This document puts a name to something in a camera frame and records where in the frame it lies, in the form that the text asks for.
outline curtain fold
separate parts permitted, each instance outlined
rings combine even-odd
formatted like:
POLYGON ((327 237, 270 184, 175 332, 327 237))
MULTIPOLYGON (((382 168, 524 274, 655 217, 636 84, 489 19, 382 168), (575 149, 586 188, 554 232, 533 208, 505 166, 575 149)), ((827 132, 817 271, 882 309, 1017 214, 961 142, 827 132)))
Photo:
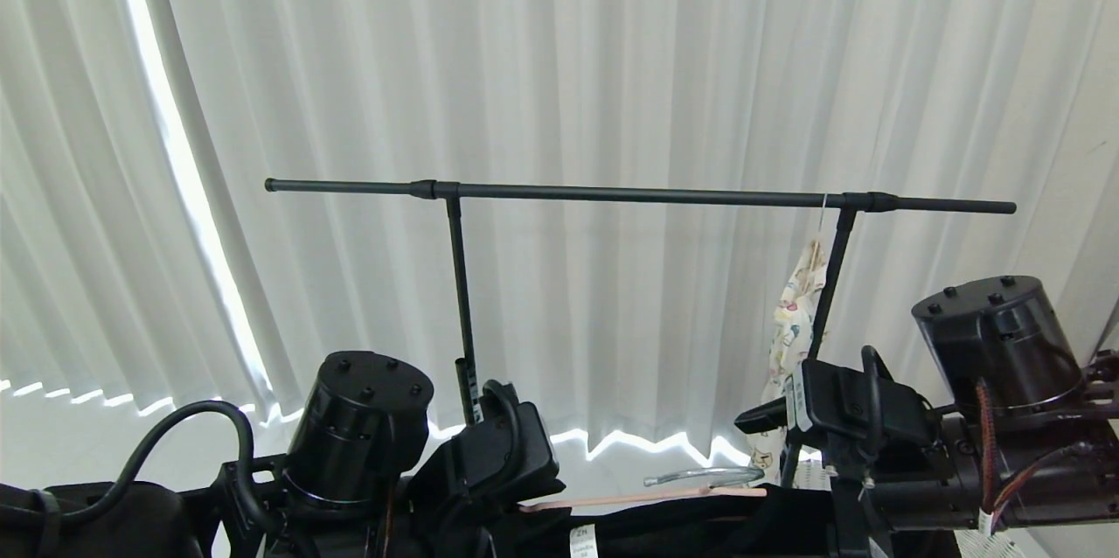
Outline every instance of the curtain fold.
MULTIPOLYGON (((442 207, 265 195, 267 176, 985 197, 867 215, 824 357, 874 343, 946 395, 911 303, 1027 272, 1078 354, 1119 296, 1117 0, 167 0, 191 132, 300 406, 325 353, 432 375, 459 422, 442 207)), ((819 210, 463 202, 479 368, 584 427, 704 450, 765 382, 770 310, 819 210)))
POLYGON ((251 386, 180 200, 125 0, 0 0, 0 370, 73 397, 251 386))

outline black metal rod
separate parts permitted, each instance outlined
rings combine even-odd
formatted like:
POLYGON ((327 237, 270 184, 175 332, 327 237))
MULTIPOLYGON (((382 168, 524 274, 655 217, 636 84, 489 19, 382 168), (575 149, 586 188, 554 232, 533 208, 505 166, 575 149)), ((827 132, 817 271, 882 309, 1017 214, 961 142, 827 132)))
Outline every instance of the black metal rod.
MULTIPOLYGON (((836 286, 839 284, 839 271, 843 268, 844 256, 847 255, 847 243, 850 240, 850 231, 855 228, 857 215, 858 210, 854 210, 854 208, 839 210, 836 235, 831 239, 831 254, 828 256, 828 271, 824 278, 824 290, 820 290, 820 299, 816 304, 816 319, 812 319, 812 342, 808 346, 807 359, 816 359, 820 354, 824 330, 828 325, 828 314, 831 312, 831 302, 835 300, 836 286)), ((792 488, 799 463, 800 445, 790 443, 784 447, 784 461, 781 464, 781 488, 792 488)))
POLYGON ((459 295, 459 327, 462 330, 461 367, 455 363, 459 376, 459 391, 463 398, 463 414, 467 425, 481 419, 478 404, 478 366, 474 361, 474 331, 470 322, 470 287, 467 284, 467 254, 462 243, 462 204, 458 197, 446 199, 446 220, 451 226, 451 256, 454 262, 454 290, 459 295))
POLYGON ((444 199, 443 190, 454 188, 458 197, 488 199, 560 199, 575 202, 705 204, 728 207, 855 208, 855 210, 946 210, 1012 215, 1014 202, 972 199, 897 197, 887 192, 767 192, 692 191, 675 188, 527 187, 506 183, 460 183, 417 180, 416 182, 317 182, 317 180, 267 179, 269 191, 367 192, 367 195, 412 195, 444 199))

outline vertical pole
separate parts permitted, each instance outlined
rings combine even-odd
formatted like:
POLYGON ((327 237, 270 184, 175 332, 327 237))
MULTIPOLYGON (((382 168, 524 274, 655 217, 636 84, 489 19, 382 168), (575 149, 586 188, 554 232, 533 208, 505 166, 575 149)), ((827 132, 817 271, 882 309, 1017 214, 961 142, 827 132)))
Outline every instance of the vertical pole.
POLYGON ((458 195, 446 197, 446 220, 451 226, 451 255, 454 259, 454 290, 459 295, 459 327, 462 330, 462 359, 454 367, 467 425, 481 422, 478 403, 478 370, 474 362, 474 332, 470 322, 470 292, 467 286, 467 255, 462 244, 462 205, 458 195))
MULTIPOLYGON (((839 283, 839 268, 843 267, 844 255, 847 254, 847 243, 850 231, 855 228, 855 216, 858 208, 840 208, 839 220, 836 223, 836 236, 831 240, 831 255, 828 256, 828 271, 820 291, 820 302, 816 304, 816 319, 812 320, 812 343, 808 348, 808 358, 816 359, 820 354, 820 343, 824 342, 824 330, 828 325, 828 314, 831 312, 831 300, 836 295, 836 284, 839 283)), ((797 464, 800 463, 800 445, 786 443, 781 455, 781 488, 791 489, 797 475, 797 464)))

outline white wall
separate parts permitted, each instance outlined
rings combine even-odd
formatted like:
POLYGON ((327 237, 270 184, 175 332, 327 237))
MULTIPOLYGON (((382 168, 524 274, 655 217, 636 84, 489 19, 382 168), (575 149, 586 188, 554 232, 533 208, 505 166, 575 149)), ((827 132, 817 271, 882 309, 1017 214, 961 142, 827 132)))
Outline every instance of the white wall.
MULTIPOLYGON (((11 390, 0 395, 0 482, 19 488, 112 481, 116 477, 137 442, 164 415, 162 409, 148 417, 134 407, 104 407, 101 399, 70 404, 68 399, 46 399, 43 391, 13 398, 11 390)), ((257 455, 282 453, 295 423, 256 426, 257 455)), ((436 443, 429 443, 429 452, 436 443)), ((649 454, 629 445, 608 447, 593 461, 580 439, 560 443, 560 479, 567 483, 564 499, 631 494, 645 490, 641 480, 696 463, 684 451, 649 454)), ((181 491, 209 485, 220 463, 236 456, 233 426, 216 415, 190 418, 172 429, 152 451, 140 479, 181 491)), ((716 458, 716 464, 728 461, 716 458)), ((1083 554, 1080 546, 1064 545, 1076 535, 1075 528, 1055 530, 1052 547, 1075 547, 1076 552, 1046 554, 1028 533, 1013 532, 1027 558, 1115 556, 1115 545, 1096 547, 1097 554, 1083 554)))

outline patterned fabric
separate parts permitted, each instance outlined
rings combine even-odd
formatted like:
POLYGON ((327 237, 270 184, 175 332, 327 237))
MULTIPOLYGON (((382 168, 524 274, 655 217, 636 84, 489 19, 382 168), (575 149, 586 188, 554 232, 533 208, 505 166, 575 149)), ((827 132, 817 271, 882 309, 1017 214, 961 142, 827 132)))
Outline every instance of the patterned fabric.
MULTIPOLYGON (((800 262, 781 292, 781 300, 773 311, 777 330, 770 347, 769 379, 760 403, 769 403, 783 394, 784 384, 797 363, 808 356, 812 343, 812 320, 816 303, 824 290, 827 256, 819 240, 811 240, 800 254, 800 262)), ((763 482, 778 483, 781 451, 786 429, 749 436, 751 464, 765 472, 763 482)))

